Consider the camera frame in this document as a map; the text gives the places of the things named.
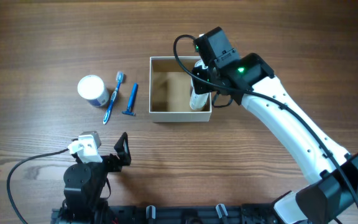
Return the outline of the white tube with print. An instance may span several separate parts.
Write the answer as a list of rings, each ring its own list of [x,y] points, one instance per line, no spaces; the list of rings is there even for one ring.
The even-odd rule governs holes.
[[[194,111],[203,110],[204,106],[207,103],[209,98],[208,93],[203,93],[201,95],[195,92],[195,87],[193,81],[191,81],[191,97],[190,97],[190,108]]]

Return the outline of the white round jar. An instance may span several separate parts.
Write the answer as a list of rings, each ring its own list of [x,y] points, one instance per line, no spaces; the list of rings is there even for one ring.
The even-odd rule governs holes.
[[[109,92],[97,75],[83,77],[77,86],[78,94],[94,107],[103,107],[109,103]]]

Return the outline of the blue white toothbrush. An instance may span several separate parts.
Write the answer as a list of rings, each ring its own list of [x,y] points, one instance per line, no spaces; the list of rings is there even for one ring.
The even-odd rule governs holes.
[[[109,119],[110,119],[110,117],[111,117],[114,102],[116,100],[116,97],[118,95],[118,91],[120,89],[120,86],[121,86],[121,83],[123,82],[123,80],[124,80],[124,72],[118,71],[117,75],[116,75],[117,85],[116,85],[113,93],[111,94],[110,103],[109,103],[109,106],[108,106],[108,108],[107,108],[107,110],[105,112],[104,118],[103,118],[103,124],[107,124]]]

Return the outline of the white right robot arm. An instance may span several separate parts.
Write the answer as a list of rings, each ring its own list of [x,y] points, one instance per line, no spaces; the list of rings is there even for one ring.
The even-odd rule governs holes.
[[[279,223],[329,223],[351,205],[358,209],[358,153],[327,137],[291,99],[272,68],[257,54],[240,58],[201,54],[192,69],[197,94],[229,95],[269,128],[299,165],[308,185],[273,202]]]

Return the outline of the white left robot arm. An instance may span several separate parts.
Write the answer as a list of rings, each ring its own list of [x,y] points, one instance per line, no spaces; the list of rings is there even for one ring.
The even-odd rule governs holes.
[[[53,223],[117,223],[118,219],[109,208],[108,199],[102,198],[103,188],[110,188],[108,174],[120,172],[131,164],[128,135],[122,133],[114,145],[115,154],[100,156],[101,146],[96,131],[83,132],[68,145],[76,164],[63,175],[65,183],[61,209]]]

